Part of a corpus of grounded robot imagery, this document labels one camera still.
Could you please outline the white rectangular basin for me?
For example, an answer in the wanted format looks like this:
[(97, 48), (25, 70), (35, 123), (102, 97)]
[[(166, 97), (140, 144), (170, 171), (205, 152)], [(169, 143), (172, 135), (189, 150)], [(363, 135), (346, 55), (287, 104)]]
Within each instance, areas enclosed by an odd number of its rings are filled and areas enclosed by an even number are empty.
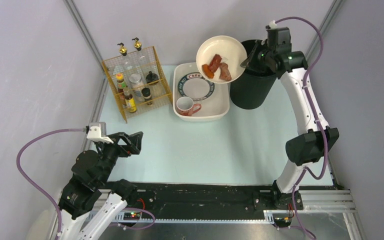
[(176, 101), (182, 97), (178, 92), (177, 83), (181, 77), (192, 72), (200, 73), (194, 62), (180, 64), (174, 69), (172, 81), (174, 113), (187, 122), (210, 122), (221, 119), (230, 109), (229, 88), (226, 84), (215, 83), (214, 93), (209, 98), (201, 101), (194, 101), (195, 103), (201, 104), (202, 108), (192, 116), (182, 116), (177, 113)]

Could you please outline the clear glass oil bottle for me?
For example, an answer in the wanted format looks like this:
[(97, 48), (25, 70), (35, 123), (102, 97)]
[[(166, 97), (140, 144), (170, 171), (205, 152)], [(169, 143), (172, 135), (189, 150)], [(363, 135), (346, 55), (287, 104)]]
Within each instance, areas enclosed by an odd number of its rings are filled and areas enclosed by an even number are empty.
[(143, 76), (146, 77), (149, 72), (156, 74), (158, 71), (156, 69), (156, 59), (153, 47), (143, 47), (138, 37), (132, 39), (134, 41), (134, 48), (136, 52), (134, 56), (137, 60), (139, 68), (143, 73)]

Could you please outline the black trash bin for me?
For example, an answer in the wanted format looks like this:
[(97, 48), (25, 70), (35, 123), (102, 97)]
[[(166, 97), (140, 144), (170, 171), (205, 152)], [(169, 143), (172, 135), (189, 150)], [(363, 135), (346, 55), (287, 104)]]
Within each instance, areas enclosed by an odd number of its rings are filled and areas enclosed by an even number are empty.
[(252, 55), (243, 74), (230, 84), (230, 99), (239, 108), (253, 110), (262, 105), (277, 77), (262, 62), (262, 54), (268, 49), (264, 40), (250, 39), (241, 43), (248, 55)]

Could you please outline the red sausage piece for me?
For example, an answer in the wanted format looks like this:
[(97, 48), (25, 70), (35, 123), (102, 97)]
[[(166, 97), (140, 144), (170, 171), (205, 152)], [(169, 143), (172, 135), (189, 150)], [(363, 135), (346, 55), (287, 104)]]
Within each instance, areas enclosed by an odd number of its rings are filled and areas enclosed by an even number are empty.
[(222, 57), (219, 54), (215, 54), (209, 64), (202, 65), (202, 70), (209, 79), (213, 79), (221, 63)]

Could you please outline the pink ceramic mug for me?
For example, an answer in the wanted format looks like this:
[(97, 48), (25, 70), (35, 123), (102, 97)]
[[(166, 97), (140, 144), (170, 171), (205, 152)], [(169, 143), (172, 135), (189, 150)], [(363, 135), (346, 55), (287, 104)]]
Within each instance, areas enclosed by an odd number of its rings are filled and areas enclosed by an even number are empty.
[(200, 103), (195, 103), (194, 100), (187, 96), (180, 97), (175, 103), (176, 111), (181, 116), (191, 117), (202, 109)]

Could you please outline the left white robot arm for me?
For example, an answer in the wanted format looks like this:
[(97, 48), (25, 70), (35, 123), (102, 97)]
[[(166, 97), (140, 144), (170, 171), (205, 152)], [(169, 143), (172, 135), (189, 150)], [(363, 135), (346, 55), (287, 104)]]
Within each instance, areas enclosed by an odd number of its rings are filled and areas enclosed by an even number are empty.
[(137, 196), (137, 186), (126, 179), (116, 181), (103, 206), (84, 226), (119, 158), (139, 155), (143, 132), (117, 132), (104, 136), (97, 127), (87, 134), (96, 150), (86, 150), (77, 156), (72, 178), (63, 188), (58, 206), (61, 212), (61, 240), (97, 240), (115, 216)]

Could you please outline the yellow label sauce bottle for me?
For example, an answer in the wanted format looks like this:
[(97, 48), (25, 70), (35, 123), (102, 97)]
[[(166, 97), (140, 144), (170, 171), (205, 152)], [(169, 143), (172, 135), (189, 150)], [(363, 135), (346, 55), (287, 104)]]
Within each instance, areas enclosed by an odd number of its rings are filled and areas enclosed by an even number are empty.
[(124, 94), (124, 100), (126, 103), (127, 110), (130, 113), (135, 113), (137, 111), (137, 107), (136, 107), (135, 100), (133, 98), (132, 91), (128, 87), (126, 87), (123, 89), (123, 94)]

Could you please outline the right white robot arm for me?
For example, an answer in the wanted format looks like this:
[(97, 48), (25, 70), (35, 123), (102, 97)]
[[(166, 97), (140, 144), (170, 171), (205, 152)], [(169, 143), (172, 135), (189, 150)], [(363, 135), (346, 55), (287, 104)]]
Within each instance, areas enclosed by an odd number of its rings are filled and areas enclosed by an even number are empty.
[(305, 173), (316, 180), (324, 176), (339, 131), (324, 118), (309, 79), (307, 59), (301, 51), (292, 50), (289, 28), (267, 26), (266, 31), (266, 40), (256, 40), (241, 67), (274, 75), (289, 97), (298, 135), (285, 144), (288, 161), (273, 186), (279, 193), (292, 194)]

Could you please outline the black lid spice jar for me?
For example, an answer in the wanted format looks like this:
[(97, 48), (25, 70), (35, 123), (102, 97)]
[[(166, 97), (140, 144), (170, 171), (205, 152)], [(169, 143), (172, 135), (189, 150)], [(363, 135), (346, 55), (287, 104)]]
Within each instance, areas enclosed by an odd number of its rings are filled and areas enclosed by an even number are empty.
[(151, 95), (154, 98), (159, 97), (162, 94), (162, 85), (159, 76), (156, 73), (149, 71), (145, 79), (147, 86), (151, 90)]

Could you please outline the red label sauce bottle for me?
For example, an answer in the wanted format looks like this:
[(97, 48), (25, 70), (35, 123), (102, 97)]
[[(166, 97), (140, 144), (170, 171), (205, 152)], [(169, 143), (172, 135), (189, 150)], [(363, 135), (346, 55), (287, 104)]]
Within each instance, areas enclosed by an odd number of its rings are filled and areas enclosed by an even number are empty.
[(118, 93), (123, 93), (124, 89), (127, 88), (127, 83), (125, 82), (124, 75), (122, 73), (117, 73), (115, 75), (116, 78), (116, 85), (117, 85), (117, 91)]

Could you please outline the blue rimmed plate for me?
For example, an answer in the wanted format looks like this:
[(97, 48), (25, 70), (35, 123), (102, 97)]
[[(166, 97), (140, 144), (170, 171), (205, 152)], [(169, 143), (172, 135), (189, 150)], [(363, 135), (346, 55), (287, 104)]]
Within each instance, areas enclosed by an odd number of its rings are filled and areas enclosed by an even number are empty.
[(177, 90), (181, 97), (189, 97), (197, 102), (208, 99), (215, 91), (215, 84), (199, 72), (191, 72), (180, 78)]

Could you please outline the small black cap jar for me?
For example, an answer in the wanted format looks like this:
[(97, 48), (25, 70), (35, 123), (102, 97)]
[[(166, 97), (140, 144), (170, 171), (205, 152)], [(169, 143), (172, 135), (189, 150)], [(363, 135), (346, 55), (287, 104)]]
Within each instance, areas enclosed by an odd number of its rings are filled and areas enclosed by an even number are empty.
[(151, 90), (150, 90), (148, 87), (144, 87), (144, 88), (141, 90), (141, 93), (142, 93), (142, 96), (143, 96), (143, 98), (144, 98), (145, 103), (146, 103), (148, 106), (153, 105), (153, 99), (152, 99)]

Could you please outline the white lid spice jar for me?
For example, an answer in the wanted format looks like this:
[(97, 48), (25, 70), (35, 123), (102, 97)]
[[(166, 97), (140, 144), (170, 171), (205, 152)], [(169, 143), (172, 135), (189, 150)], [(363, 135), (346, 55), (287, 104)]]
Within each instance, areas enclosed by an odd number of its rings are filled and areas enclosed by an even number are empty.
[(128, 78), (131, 83), (131, 89), (133, 90), (135, 96), (140, 102), (144, 102), (144, 97), (142, 95), (142, 89), (145, 87), (142, 80), (142, 76), (138, 73), (133, 73)]

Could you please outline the cream round plate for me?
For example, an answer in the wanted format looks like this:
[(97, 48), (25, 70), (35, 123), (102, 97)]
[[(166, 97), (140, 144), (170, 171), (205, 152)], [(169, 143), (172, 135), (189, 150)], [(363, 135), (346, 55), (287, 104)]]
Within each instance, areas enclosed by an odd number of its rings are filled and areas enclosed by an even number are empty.
[[(213, 78), (206, 76), (202, 65), (210, 64), (216, 54), (220, 55), (221, 61), (228, 65), (231, 76), (230, 81), (220, 79), (220, 69), (215, 71)], [(218, 35), (207, 39), (201, 44), (196, 53), (195, 61), (198, 71), (208, 81), (215, 84), (227, 84), (237, 80), (244, 73), (245, 68), (241, 67), (241, 63), (246, 60), (246, 58), (247, 52), (241, 42), (227, 35)]]

